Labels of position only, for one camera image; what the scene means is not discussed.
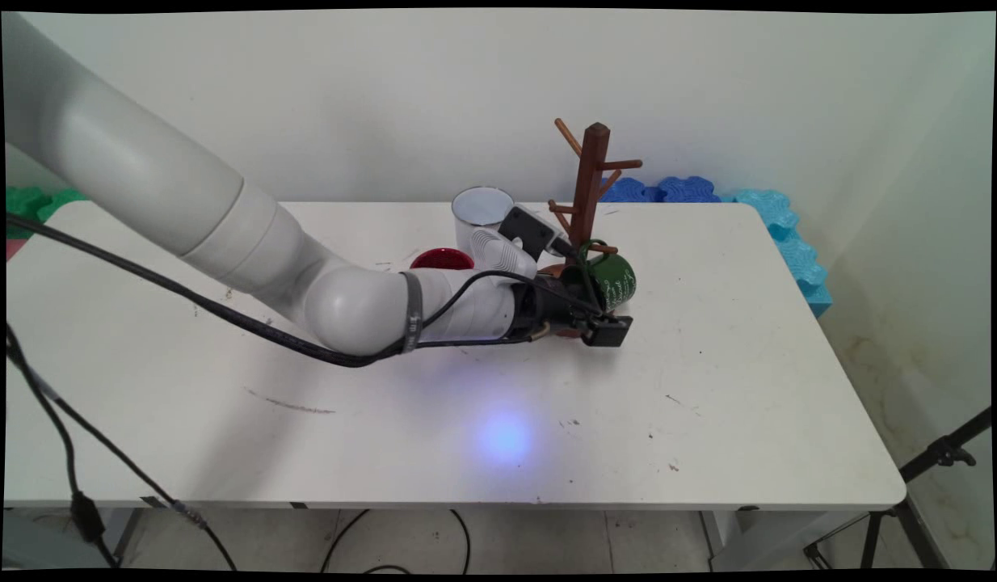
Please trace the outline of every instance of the red bowl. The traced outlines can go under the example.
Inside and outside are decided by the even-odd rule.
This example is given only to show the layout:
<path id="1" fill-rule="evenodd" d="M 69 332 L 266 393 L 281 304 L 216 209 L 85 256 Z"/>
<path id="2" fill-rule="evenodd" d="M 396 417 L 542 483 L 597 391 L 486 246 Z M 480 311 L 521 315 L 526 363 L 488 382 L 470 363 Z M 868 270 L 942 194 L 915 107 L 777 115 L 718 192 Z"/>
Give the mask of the red bowl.
<path id="1" fill-rule="evenodd" d="M 410 268 L 420 269 L 472 269 L 473 259 L 458 248 L 432 248 L 416 257 Z"/>

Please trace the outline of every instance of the black cable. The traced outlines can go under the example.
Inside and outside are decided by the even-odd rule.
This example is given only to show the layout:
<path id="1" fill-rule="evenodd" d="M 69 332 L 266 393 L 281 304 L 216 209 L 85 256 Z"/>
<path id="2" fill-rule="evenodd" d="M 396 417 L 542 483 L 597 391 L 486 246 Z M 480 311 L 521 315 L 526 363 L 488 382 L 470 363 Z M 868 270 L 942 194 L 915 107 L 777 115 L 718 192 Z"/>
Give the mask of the black cable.
<path id="1" fill-rule="evenodd" d="M 99 512 L 96 511 L 96 505 L 88 497 L 85 497 L 85 494 L 82 494 L 81 490 L 78 490 L 78 479 L 75 478 L 74 473 L 74 445 L 71 443 L 71 435 L 67 432 L 67 427 L 64 427 L 56 410 L 52 406 L 49 406 L 49 402 L 44 397 L 43 391 L 40 389 L 40 384 L 36 380 L 36 375 L 32 373 L 32 369 L 25 358 L 25 352 L 21 349 L 21 343 L 18 342 L 18 336 L 14 333 L 14 329 L 11 328 L 11 322 L 7 322 L 6 324 L 6 350 L 8 355 L 12 355 L 11 361 L 14 361 L 15 364 L 19 362 L 19 368 L 25 377 L 28 389 L 36 397 L 36 400 L 40 401 L 40 405 L 43 407 L 45 413 L 47 413 L 47 416 L 49 416 L 49 420 L 57 428 L 57 433 L 60 434 L 60 439 L 64 443 L 64 457 L 67 461 L 67 485 L 69 485 L 69 489 L 71 490 L 71 520 L 78 526 L 78 531 L 82 534 L 82 539 L 85 539 L 86 542 L 95 543 L 96 548 L 100 551 L 100 555 L 107 561 L 107 566 L 118 567 L 114 556 L 111 556 L 111 552 L 108 552 L 107 546 L 103 544 L 103 538 L 101 538 L 101 535 L 103 535 L 103 520 L 100 520 Z"/>
<path id="2" fill-rule="evenodd" d="M 6 335 L 7 339 L 11 341 L 11 345 L 7 346 L 6 356 L 11 359 L 11 362 L 14 362 L 14 365 L 17 365 L 19 371 L 21 371 L 23 376 L 25 376 L 25 381 L 28 382 L 29 387 L 32 388 L 32 393 L 36 394 L 36 397 L 40 398 L 41 404 L 44 404 L 44 408 L 47 408 L 49 406 L 49 402 L 47 402 L 47 398 L 45 398 L 43 394 L 41 394 L 40 388 L 38 387 L 38 382 L 36 380 L 36 375 L 34 375 L 31 367 L 29 367 L 28 362 L 25 360 L 25 354 L 23 354 L 23 350 L 21 349 L 21 346 L 19 346 L 17 336 L 14 335 L 14 331 L 12 331 L 11 325 L 9 323 L 6 325 Z M 152 489 L 155 490 L 169 505 L 176 505 L 178 503 L 178 501 L 175 500 L 174 497 L 170 496 L 169 493 L 167 493 L 162 486 L 158 485 L 158 482 L 155 482 L 155 480 L 150 478 L 150 476 L 148 476 L 147 473 L 143 471 L 143 469 L 137 466 L 137 464 L 134 463 L 132 459 L 129 459 L 129 456 L 127 456 L 127 454 L 125 454 L 125 452 L 123 452 L 122 449 L 118 449 L 118 446 L 115 445 L 114 442 L 111 442 L 111 439 L 108 439 L 107 436 L 104 436 L 103 433 L 99 431 L 99 428 L 92 426 L 92 424 L 90 424 L 88 420 L 85 420 L 85 417 L 82 417 L 81 414 L 78 414 L 73 408 L 71 408 L 71 405 L 69 405 L 69 403 L 67 403 L 67 401 L 65 401 L 62 397 L 60 397 L 59 394 L 56 394 L 55 397 L 52 397 L 52 399 L 56 403 L 56 405 L 63 410 L 65 414 L 70 416 L 71 419 L 75 421 L 75 423 L 78 423 L 78 426 L 84 428 L 86 432 L 91 434 L 96 440 L 99 440 L 101 445 L 106 446 L 108 450 L 111 450 L 111 453 L 114 453 L 115 456 L 118 457 L 118 459 L 120 459 L 123 463 L 125 463 L 125 465 L 128 466 L 129 469 L 132 469 L 133 473 L 136 473 L 136 476 L 139 476 L 140 479 L 144 480 L 144 483 L 147 483 L 147 485 L 151 486 Z M 54 416 L 56 416 L 56 412 L 52 408 L 49 408 L 49 411 L 51 411 L 54 414 Z M 74 472 L 74 447 L 70 459 L 71 459 L 69 462 L 70 471 Z M 77 486 L 73 486 L 73 490 L 71 491 L 71 495 L 73 495 L 73 498 L 75 496 L 81 496 L 81 494 L 82 493 L 81 491 L 78 491 Z M 218 551 L 222 553 L 222 557 L 224 557 L 225 562 L 229 564 L 229 569 L 232 571 L 236 571 L 237 570 L 236 564 L 233 563 L 233 559 L 232 557 L 229 556 L 229 552 L 226 551 L 225 546 L 222 546 L 222 542 L 219 541 L 218 536 L 215 535 L 214 531 L 211 530 L 211 526 L 207 525 L 207 523 L 204 522 L 203 519 L 200 519 L 199 526 L 204 530 L 204 532 L 208 535 L 208 537 L 211 538 L 211 541 L 214 542 L 215 546 L 217 546 Z M 97 546 L 97 549 L 100 550 L 100 553 L 104 555 L 104 559 L 107 559 L 108 566 L 111 567 L 119 566 L 117 560 L 114 560 L 114 557 L 111 556 L 111 553 L 107 551 L 107 546 L 103 544 L 102 538 L 96 537 L 95 539 L 93 539 L 93 544 L 95 544 Z"/>
<path id="3" fill-rule="evenodd" d="M 409 575 L 413 574 L 413 572 L 407 571 L 403 567 L 400 567 L 400 566 L 391 566 L 391 564 L 387 564 L 387 563 L 385 563 L 384 566 L 370 567 L 369 570 L 363 571 L 362 574 L 372 574 L 373 572 L 380 571 L 380 570 L 398 570 L 399 572 L 402 572 L 402 574 L 409 574 Z"/>
<path id="4" fill-rule="evenodd" d="M 215 546 L 218 548 L 218 551 L 222 553 L 222 557 L 224 557 L 225 562 L 229 564 L 229 569 L 237 571 L 237 564 L 233 563 L 233 559 L 229 557 L 229 552 L 225 551 L 225 546 L 222 546 L 222 542 L 219 541 L 218 536 L 215 535 L 214 531 L 211 531 L 211 526 L 204 524 L 204 532 L 208 535 L 208 538 L 211 538 L 212 542 L 215 542 Z"/>
<path id="5" fill-rule="evenodd" d="M 466 528 L 466 522 L 462 520 L 462 516 L 459 515 L 459 512 L 455 511 L 455 509 L 449 509 L 449 512 L 452 512 L 455 519 L 459 520 L 459 526 L 462 527 L 463 538 L 466 539 L 466 557 L 462 561 L 462 574 L 466 574 L 466 571 L 469 570 L 469 530 Z M 326 552 L 326 559 L 322 560 L 322 566 L 318 569 L 320 574 L 324 574 L 324 572 L 326 572 L 326 568 L 330 566 L 330 559 L 333 556 L 333 551 L 337 548 L 337 545 L 340 544 L 340 539 L 343 538 L 344 534 L 347 534 L 347 531 L 351 529 L 355 523 L 358 523 L 359 519 L 362 519 L 362 516 L 366 515 L 366 513 L 369 513 L 369 509 L 362 509 L 362 512 L 359 512 L 359 515 L 355 516 L 355 519 L 348 522 L 347 525 L 340 530 L 340 534 L 337 535 L 336 538 L 333 538 L 333 542 L 330 544 L 330 549 Z M 411 574 L 411 572 L 407 571 L 404 567 L 393 566 L 393 564 L 370 567 L 369 570 L 363 571 L 362 574 L 372 574 L 373 572 L 380 570 L 398 570 L 403 572 L 403 574 Z"/>
<path id="6" fill-rule="evenodd" d="M 462 520 L 462 516 L 455 509 L 449 509 L 455 519 L 459 520 L 459 525 L 462 526 L 462 537 L 466 538 L 466 557 L 462 560 L 462 574 L 465 575 L 466 571 L 469 570 L 469 530 L 466 529 L 466 523 Z"/>
<path id="7" fill-rule="evenodd" d="M 75 493 L 78 493 L 78 479 L 75 478 L 74 474 L 74 445 L 71 443 L 71 435 L 67 434 L 67 428 L 60 421 L 60 416 L 57 415 L 56 410 L 52 406 L 49 406 L 49 402 L 43 397 L 36 379 L 32 376 L 32 369 L 28 367 L 28 362 L 25 360 L 25 352 L 21 349 L 21 344 L 18 343 L 18 336 L 14 334 L 14 329 L 11 329 L 10 322 L 7 322 L 6 325 L 6 340 L 7 353 L 15 355 L 14 358 L 11 358 L 12 361 L 16 359 L 21 362 L 19 368 L 21 368 L 21 373 L 25 376 L 25 382 L 28 384 L 29 390 L 36 396 L 36 400 L 40 401 L 40 405 L 43 407 L 45 413 L 47 413 L 49 421 L 52 421 L 54 427 L 57 428 L 60 440 L 64 443 L 64 457 L 67 459 L 67 486 L 70 487 L 71 495 L 74 496 Z"/>
<path id="8" fill-rule="evenodd" d="M 188 287 L 176 283 L 176 281 L 169 279 L 169 277 L 159 275 L 157 272 L 152 272 L 148 268 L 144 268 L 133 261 L 129 261 L 123 257 L 119 257 L 110 251 L 105 251 L 103 248 L 92 246 L 88 242 L 83 242 L 80 239 L 75 238 L 67 233 L 61 232 L 57 229 L 48 227 L 46 225 L 40 224 L 36 221 L 29 221 L 26 218 L 16 217 L 14 214 L 6 214 L 7 224 L 18 226 L 26 230 L 30 230 L 38 235 L 48 237 L 56 242 L 66 244 L 66 246 L 77 248 L 77 250 L 82 251 L 82 253 L 87 253 L 93 255 L 97 259 L 107 261 L 118 268 L 126 270 L 126 272 L 132 273 L 134 276 L 139 276 L 141 279 L 150 281 L 158 287 L 162 287 L 169 290 L 177 295 L 181 295 L 189 301 L 196 303 L 198 306 L 202 306 L 211 314 L 224 319 L 226 322 L 236 325 L 245 331 L 250 331 L 251 334 L 258 335 L 259 338 L 270 340 L 270 342 L 284 346 L 285 348 L 294 350 L 298 353 L 306 355 L 307 357 L 314 358 L 314 360 L 325 361 L 328 364 L 333 365 L 343 365 L 346 368 L 362 368 L 365 365 L 373 364 L 374 361 L 384 360 L 384 358 L 391 357 L 402 353 L 403 338 L 396 339 L 394 343 L 390 346 L 385 347 L 380 352 L 372 355 L 350 355 L 346 353 L 336 352 L 333 350 L 326 349 L 322 346 L 317 346 L 311 342 L 306 342 L 306 340 L 297 338 L 295 335 L 287 334 L 287 332 L 280 331 L 271 325 L 267 325 L 261 321 L 254 318 L 246 316 L 246 314 L 237 312 L 236 310 L 228 308 L 219 302 L 215 302 L 214 299 L 210 299 L 192 291 Z M 602 310 L 598 306 L 590 306 L 586 302 L 581 302 L 580 299 L 572 297 L 568 294 L 562 293 L 555 289 L 551 289 L 543 284 L 538 283 L 534 279 L 529 279 L 529 277 L 517 275 L 517 273 L 512 272 L 500 272 L 499 270 L 486 270 L 486 272 L 477 272 L 475 275 L 471 276 L 462 286 L 459 288 L 455 294 L 445 302 L 442 308 L 437 310 L 431 317 L 428 317 L 423 322 L 423 327 L 431 325 L 434 321 L 443 316 L 444 313 L 448 312 L 449 309 L 455 305 L 455 302 L 463 295 L 463 293 L 468 290 L 470 285 L 476 283 L 477 280 L 484 279 L 487 276 L 502 276 L 506 279 L 512 279 L 520 281 L 526 285 L 532 286 L 544 293 L 553 295 L 554 297 L 560 298 L 561 301 L 568 303 L 570 306 L 576 306 L 577 309 L 584 310 L 586 313 L 592 314 L 603 314 Z M 481 339 L 481 340 L 468 340 L 472 343 L 454 344 L 448 342 L 424 342 L 418 344 L 417 347 L 444 347 L 453 345 L 502 345 L 509 343 L 520 343 L 521 340 L 529 339 Z"/>
<path id="9" fill-rule="evenodd" d="M 93 539 L 93 545 L 95 545 L 96 549 L 100 551 L 100 555 L 103 556 L 104 561 L 107 561 L 108 566 L 120 566 L 120 564 L 118 564 L 118 560 L 115 560 L 114 554 L 111 553 L 111 550 L 107 549 L 107 544 L 104 544 L 103 538 Z"/>
<path id="10" fill-rule="evenodd" d="M 336 538 L 333 538 L 333 542 L 330 544 L 330 549 L 326 551 L 326 559 L 322 560 L 322 566 L 318 569 L 318 572 L 320 572 L 320 574 L 325 572 L 326 567 L 329 566 L 330 559 L 333 556 L 333 550 L 337 548 L 337 542 L 340 542 L 340 538 L 343 538 L 344 534 L 347 534 L 347 531 L 351 529 L 351 527 L 355 525 L 355 523 L 358 523 L 359 519 L 362 519 L 362 516 L 366 515 L 366 513 L 369 513 L 369 509 L 362 509 L 362 512 L 360 512 L 359 515 L 355 516 L 355 519 L 348 522 L 347 525 L 340 530 L 340 535 L 337 535 Z"/>

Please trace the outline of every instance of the white mug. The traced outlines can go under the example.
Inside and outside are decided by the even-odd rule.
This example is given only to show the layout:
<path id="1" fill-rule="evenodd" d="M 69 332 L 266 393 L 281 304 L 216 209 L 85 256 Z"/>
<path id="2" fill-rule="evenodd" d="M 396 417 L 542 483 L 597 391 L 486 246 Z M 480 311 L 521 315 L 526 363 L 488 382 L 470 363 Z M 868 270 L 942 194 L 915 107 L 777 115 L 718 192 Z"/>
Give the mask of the white mug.
<path id="1" fill-rule="evenodd" d="M 469 236 L 473 229 L 498 230 L 506 214 L 513 210 L 513 198 L 498 188 L 477 187 L 459 192 L 452 200 L 455 215 L 455 247 L 465 254 L 472 251 Z"/>

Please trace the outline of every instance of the green mug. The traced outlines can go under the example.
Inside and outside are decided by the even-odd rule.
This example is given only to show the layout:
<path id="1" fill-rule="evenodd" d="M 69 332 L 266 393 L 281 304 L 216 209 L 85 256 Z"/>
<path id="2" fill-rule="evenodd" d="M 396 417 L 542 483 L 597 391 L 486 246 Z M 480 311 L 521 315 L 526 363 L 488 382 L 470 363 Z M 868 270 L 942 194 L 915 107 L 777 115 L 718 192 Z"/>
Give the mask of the green mug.
<path id="1" fill-rule="evenodd" d="M 635 294 L 637 287 L 635 281 L 635 271 L 628 264 L 628 260 L 620 254 L 602 254 L 594 259 L 587 260 L 588 247 L 592 243 L 603 244 L 605 242 L 594 238 L 590 242 L 584 243 L 578 251 L 578 257 L 584 262 L 588 276 L 595 289 L 599 290 L 599 307 L 602 310 L 613 310 L 624 305 L 628 299 Z M 564 283 L 580 284 L 581 276 L 576 266 L 569 266 L 564 269 L 560 277 Z"/>

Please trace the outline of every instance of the table surface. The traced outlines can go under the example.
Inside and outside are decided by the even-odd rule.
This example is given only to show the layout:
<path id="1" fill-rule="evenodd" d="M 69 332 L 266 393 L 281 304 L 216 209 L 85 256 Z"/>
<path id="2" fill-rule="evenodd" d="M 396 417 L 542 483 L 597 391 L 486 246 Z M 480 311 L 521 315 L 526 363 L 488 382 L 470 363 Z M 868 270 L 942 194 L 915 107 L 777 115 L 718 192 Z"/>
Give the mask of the table surface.
<path id="1" fill-rule="evenodd" d="M 451 246 L 447 203 L 284 203 L 348 260 L 408 268 Z M 543 209 L 541 204 L 528 204 Z M 49 225 L 310 339 L 89 202 Z M 904 483 L 757 213 L 601 204 L 639 281 L 620 348 L 548 336 L 345 369 L 35 236 L 6 265 L 7 320 L 58 393 L 195 504 L 869 509 Z M 4 504 L 69 502 L 64 450 L 10 362 Z M 153 492 L 69 425 L 85 493 Z"/>

